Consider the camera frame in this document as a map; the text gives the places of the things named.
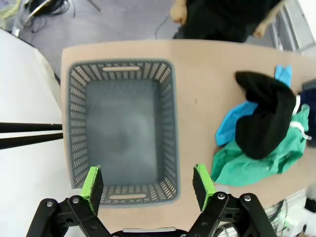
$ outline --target gray plastic basket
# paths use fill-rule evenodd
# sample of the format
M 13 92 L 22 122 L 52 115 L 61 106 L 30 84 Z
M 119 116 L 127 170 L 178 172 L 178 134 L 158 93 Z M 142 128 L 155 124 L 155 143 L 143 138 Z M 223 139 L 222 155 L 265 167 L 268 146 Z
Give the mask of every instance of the gray plastic basket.
M 73 65 L 66 96 L 73 188 L 100 165 L 101 205 L 175 201 L 180 194 L 175 80 L 166 61 Z

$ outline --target black pole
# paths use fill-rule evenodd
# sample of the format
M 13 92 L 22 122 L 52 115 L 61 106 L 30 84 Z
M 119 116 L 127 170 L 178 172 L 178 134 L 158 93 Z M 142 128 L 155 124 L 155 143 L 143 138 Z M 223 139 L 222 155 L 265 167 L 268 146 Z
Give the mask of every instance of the black pole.
M 0 133 L 63 130 L 61 124 L 0 122 Z
M 62 133 L 0 139 L 0 150 L 62 139 Z

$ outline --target gray carpet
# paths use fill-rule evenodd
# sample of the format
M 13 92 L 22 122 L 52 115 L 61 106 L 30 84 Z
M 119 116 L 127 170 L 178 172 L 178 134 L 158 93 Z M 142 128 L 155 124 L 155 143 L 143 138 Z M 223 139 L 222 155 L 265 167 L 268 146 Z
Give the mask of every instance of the gray carpet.
M 31 43 L 60 75 L 63 48 L 87 43 L 119 40 L 155 39 L 155 29 L 169 14 L 171 0 L 94 0 L 102 9 L 97 11 L 87 0 L 73 0 L 63 15 L 48 17 L 47 25 L 32 34 L 25 28 L 20 38 Z M 34 27 L 40 23 L 37 19 Z M 158 39 L 170 39 L 178 25 L 169 18 L 157 33 Z M 263 39 L 250 37 L 251 44 L 273 47 L 270 31 Z

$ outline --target tan tabletop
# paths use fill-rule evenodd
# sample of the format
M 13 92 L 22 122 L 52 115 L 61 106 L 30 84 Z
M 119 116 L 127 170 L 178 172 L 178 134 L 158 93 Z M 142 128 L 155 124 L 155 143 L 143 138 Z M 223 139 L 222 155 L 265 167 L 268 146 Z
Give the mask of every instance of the tan tabletop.
M 102 59 L 166 59 L 175 68 L 178 102 L 181 195 L 173 204 L 142 208 L 100 209 L 99 218 L 110 232 L 123 228 L 175 226 L 188 230 L 199 215 L 192 187 L 193 167 L 211 170 L 215 132 L 225 114 L 245 101 L 234 72 L 251 70 L 273 77 L 276 65 L 293 68 L 292 89 L 316 78 L 316 58 L 247 44 L 202 40 L 124 41 L 76 46 L 63 51 L 62 81 L 70 65 Z M 268 207 L 316 182 L 316 156 L 306 149 L 288 172 L 242 188 L 229 187 L 233 196 L 254 193 Z

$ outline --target basket handle slot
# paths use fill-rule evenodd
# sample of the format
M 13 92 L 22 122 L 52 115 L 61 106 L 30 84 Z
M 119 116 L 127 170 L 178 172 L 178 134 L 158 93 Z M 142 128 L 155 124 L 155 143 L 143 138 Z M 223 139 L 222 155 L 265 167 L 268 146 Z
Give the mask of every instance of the basket handle slot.
M 112 71 L 138 71 L 140 67 L 137 66 L 124 66 L 124 67 L 107 67 L 102 68 L 105 72 L 112 72 Z
M 123 194 L 123 195 L 111 195 L 109 199 L 133 199 L 133 198 L 144 198 L 146 194 Z

